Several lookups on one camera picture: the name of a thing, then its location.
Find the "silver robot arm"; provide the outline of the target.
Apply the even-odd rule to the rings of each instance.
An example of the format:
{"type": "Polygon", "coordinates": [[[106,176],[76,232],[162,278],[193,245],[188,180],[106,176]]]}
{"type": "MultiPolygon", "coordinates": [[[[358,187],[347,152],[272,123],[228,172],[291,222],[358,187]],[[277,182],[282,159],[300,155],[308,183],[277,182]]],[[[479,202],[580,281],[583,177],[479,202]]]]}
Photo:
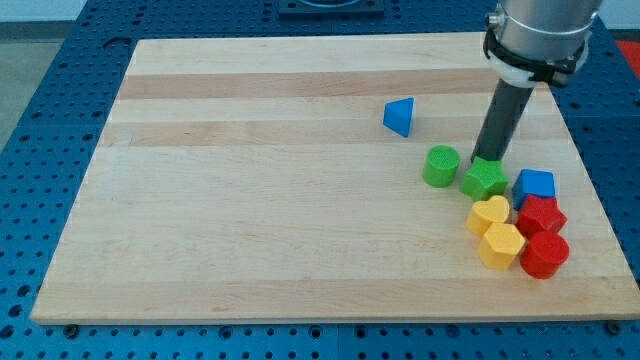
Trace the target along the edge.
{"type": "Polygon", "coordinates": [[[502,81],[564,87],[586,62],[602,0],[498,0],[483,51],[502,81]]]}

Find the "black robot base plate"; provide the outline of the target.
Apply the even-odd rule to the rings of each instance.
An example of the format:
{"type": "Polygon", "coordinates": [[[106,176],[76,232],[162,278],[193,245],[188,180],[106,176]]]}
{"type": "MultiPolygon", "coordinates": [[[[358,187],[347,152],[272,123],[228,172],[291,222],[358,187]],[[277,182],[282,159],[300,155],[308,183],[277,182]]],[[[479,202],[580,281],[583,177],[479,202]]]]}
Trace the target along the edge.
{"type": "Polygon", "coordinates": [[[277,0],[282,16],[382,14],[383,0],[277,0]]]}

